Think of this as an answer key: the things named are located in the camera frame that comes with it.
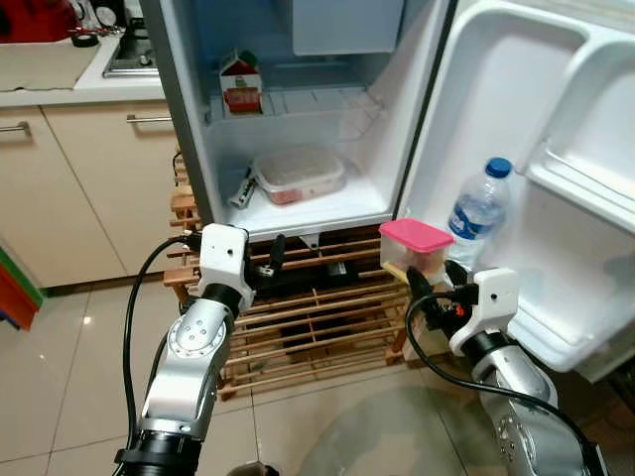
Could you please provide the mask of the steel gas stove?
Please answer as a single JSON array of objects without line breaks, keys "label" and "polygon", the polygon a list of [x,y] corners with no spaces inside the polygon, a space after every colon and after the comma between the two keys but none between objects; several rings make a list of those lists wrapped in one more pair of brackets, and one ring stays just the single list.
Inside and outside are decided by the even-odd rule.
[{"label": "steel gas stove", "polygon": [[124,31],[117,50],[107,63],[103,78],[158,78],[156,54],[145,26]]}]

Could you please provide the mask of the clear blue cap water bottle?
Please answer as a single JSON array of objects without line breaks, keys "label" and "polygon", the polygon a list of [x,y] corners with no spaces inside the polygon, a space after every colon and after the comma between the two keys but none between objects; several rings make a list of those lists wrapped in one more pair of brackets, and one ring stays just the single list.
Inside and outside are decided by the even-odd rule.
[{"label": "clear blue cap water bottle", "polygon": [[447,230],[453,237],[448,258],[468,271],[482,248],[502,226],[511,203],[509,176],[514,165],[503,156],[493,156],[479,174],[463,182],[447,219]]}]

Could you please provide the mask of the red white milk carton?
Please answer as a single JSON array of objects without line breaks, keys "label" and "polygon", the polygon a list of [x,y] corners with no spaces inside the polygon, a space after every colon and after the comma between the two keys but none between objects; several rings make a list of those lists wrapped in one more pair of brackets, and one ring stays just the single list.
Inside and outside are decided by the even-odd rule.
[{"label": "red white milk carton", "polygon": [[219,67],[218,81],[228,113],[263,113],[263,78],[253,52],[232,50]]}]

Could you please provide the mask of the pink lid food container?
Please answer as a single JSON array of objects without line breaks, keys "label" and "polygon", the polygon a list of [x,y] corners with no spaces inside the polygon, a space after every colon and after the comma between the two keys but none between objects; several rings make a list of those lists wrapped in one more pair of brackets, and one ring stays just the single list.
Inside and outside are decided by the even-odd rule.
[{"label": "pink lid food container", "polygon": [[399,281],[406,283],[407,272],[414,268],[432,285],[448,282],[445,259],[447,249],[454,242],[448,232],[418,219],[403,218],[381,223],[378,234],[381,237],[380,266]]}]

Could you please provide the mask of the clear lidded food box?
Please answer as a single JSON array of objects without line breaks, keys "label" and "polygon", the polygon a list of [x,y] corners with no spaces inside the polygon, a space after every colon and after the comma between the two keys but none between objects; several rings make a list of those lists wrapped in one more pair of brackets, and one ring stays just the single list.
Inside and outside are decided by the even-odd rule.
[{"label": "clear lidded food box", "polygon": [[276,205],[286,205],[340,190],[346,166],[329,147],[304,146],[258,156],[251,164],[260,189]]}]

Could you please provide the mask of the red kitchen appliance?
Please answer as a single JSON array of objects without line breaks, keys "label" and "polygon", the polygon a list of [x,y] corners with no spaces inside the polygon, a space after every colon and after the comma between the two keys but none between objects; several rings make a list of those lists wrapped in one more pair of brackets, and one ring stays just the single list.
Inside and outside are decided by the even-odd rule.
[{"label": "red kitchen appliance", "polygon": [[69,0],[0,0],[0,44],[50,44],[76,26]]}]

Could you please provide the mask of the grey left robot foot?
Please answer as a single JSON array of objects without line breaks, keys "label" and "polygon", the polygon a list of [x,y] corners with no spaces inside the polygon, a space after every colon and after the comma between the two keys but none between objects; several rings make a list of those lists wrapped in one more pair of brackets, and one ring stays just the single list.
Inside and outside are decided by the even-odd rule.
[{"label": "grey left robot foot", "polygon": [[280,472],[267,463],[253,461],[237,464],[225,476],[280,476]]}]

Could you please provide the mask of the beige counter mat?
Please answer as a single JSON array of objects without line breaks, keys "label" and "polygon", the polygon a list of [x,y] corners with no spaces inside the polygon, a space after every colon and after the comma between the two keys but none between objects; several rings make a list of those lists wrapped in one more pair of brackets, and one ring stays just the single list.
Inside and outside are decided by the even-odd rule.
[{"label": "beige counter mat", "polygon": [[0,92],[72,89],[99,46],[0,44]]}]

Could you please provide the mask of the small black white packet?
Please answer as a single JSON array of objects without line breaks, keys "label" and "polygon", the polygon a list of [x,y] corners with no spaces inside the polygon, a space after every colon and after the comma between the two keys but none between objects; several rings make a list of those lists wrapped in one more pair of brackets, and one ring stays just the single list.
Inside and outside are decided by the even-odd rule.
[{"label": "small black white packet", "polygon": [[257,176],[255,176],[254,169],[245,169],[244,177],[242,177],[234,193],[228,198],[228,204],[236,209],[248,208],[255,187],[257,187]]}]

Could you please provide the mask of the green board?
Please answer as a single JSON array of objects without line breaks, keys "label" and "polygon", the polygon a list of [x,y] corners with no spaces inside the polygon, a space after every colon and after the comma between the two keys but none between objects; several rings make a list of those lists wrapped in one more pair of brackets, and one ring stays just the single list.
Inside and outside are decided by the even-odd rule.
[{"label": "green board", "polygon": [[37,304],[44,303],[46,298],[44,291],[35,285],[35,282],[24,272],[23,267],[20,266],[17,260],[6,253],[4,246],[0,246],[0,268],[3,268],[5,276],[8,277],[15,286],[19,287],[28,299]]}]

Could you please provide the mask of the wooden slatted rack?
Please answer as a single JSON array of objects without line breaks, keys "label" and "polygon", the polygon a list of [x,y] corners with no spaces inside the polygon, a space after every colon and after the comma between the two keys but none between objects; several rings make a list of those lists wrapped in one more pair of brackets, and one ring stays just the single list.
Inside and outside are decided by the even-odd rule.
[{"label": "wooden slatted rack", "polygon": [[230,400],[407,361],[409,292],[378,263],[375,227],[286,241],[283,276],[232,332],[218,395]]}]

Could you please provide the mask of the dark grey mini fridge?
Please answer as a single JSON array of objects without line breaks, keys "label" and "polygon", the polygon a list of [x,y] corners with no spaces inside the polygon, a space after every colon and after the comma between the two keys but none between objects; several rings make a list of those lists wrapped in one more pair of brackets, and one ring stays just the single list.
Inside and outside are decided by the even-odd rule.
[{"label": "dark grey mini fridge", "polygon": [[[635,331],[635,0],[139,0],[202,221],[255,241],[390,219],[447,226],[464,181],[514,165],[476,267],[513,269],[509,331],[598,381]],[[219,67],[253,52],[263,113],[230,114]],[[258,156],[342,155],[344,186],[276,205]]]}]

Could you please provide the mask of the orange board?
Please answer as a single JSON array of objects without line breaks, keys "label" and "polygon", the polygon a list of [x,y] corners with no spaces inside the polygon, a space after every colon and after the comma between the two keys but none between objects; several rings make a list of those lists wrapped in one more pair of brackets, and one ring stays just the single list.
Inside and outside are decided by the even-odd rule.
[{"label": "orange board", "polygon": [[9,323],[14,329],[29,331],[42,304],[28,299],[0,268],[0,321]]}]

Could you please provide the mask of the beige kitchen cabinet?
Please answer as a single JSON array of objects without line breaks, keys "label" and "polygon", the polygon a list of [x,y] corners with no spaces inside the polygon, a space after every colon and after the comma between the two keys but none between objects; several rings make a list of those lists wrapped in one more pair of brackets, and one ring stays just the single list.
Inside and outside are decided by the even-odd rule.
[{"label": "beige kitchen cabinet", "polygon": [[40,289],[132,276],[171,235],[178,141],[158,78],[103,78],[105,38],[72,89],[0,92],[0,246]]}]

